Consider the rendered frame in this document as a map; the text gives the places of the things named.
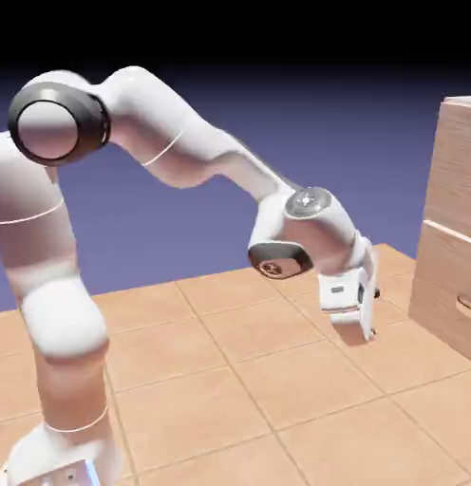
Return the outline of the wood drawer front with slot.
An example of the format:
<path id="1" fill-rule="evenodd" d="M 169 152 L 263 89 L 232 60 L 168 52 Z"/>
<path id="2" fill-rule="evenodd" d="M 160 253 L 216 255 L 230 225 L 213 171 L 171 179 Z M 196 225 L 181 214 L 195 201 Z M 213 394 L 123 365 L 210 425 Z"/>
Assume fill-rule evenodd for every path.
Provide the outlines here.
<path id="1" fill-rule="evenodd" d="M 457 310 L 459 295 L 471 301 L 471 238 L 425 220 L 408 315 L 471 360 L 471 319 Z"/>

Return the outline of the light wood cabinet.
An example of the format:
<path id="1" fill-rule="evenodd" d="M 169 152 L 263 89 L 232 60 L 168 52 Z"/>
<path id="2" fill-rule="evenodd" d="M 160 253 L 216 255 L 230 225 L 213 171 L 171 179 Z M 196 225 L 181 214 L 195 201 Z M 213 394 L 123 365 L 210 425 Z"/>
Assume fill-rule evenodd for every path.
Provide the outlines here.
<path id="1" fill-rule="evenodd" d="M 471 360 L 471 96 L 440 106 L 408 315 Z"/>

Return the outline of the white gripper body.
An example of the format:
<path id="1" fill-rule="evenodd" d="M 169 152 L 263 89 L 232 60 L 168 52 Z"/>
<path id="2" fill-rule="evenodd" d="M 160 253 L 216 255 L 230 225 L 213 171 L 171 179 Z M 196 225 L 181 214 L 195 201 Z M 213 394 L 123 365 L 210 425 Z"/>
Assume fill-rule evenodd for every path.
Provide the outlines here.
<path id="1" fill-rule="evenodd" d="M 330 322 L 335 327 L 358 326 L 365 341 L 373 328 L 374 291 L 377 289 L 377 259 L 372 248 L 362 265 L 330 278 Z"/>

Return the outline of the plain wood drawer front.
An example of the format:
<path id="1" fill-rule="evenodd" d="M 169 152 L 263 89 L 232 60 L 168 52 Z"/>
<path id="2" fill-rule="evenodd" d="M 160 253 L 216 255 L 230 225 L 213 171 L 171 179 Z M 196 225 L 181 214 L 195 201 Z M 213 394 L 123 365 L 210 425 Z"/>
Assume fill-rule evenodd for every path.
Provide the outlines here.
<path id="1" fill-rule="evenodd" d="M 471 96 L 441 103 L 424 218 L 471 238 Z"/>

